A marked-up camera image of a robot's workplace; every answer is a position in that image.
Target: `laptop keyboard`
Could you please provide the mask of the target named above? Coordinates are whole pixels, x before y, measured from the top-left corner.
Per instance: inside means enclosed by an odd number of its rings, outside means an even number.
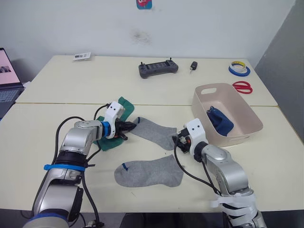
[[[0,91],[0,103],[2,102],[11,102],[15,95],[17,94],[18,89],[16,90],[7,90],[7,91]]]

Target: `game controller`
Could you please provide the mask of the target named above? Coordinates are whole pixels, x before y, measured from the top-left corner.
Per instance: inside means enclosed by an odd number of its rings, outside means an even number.
[[[153,75],[160,75],[166,73],[176,73],[179,69],[179,66],[170,60],[166,60],[165,62],[160,63],[151,63],[151,64],[141,64],[138,66],[139,74],[142,78],[147,78]]]

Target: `green cloth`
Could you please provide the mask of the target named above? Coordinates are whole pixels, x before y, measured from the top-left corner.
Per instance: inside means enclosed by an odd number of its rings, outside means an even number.
[[[122,96],[119,98],[118,103],[120,103],[124,108],[125,111],[120,117],[120,120],[126,121],[129,115],[134,111],[134,105],[131,104],[128,100],[124,99]],[[99,121],[103,121],[105,118],[103,116],[100,116],[97,118]],[[122,138],[112,138],[112,139],[107,139],[107,138],[101,138],[98,142],[103,151],[107,151],[109,149],[112,149],[116,146],[119,146],[123,143]]]

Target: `beige storage bin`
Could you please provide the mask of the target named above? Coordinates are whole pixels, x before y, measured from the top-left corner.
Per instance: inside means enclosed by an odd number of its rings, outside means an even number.
[[[219,134],[213,127],[206,113],[210,106],[219,109],[234,124],[227,137]],[[196,87],[192,111],[195,118],[199,118],[203,124],[209,143],[220,147],[242,143],[263,128],[262,122],[250,106],[234,87],[227,83]]]

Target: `red scissors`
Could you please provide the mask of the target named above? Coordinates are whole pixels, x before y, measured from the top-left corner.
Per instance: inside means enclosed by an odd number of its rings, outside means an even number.
[[[238,81],[232,84],[232,86],[241,94],[251,94],[253,89],[248,82]]]

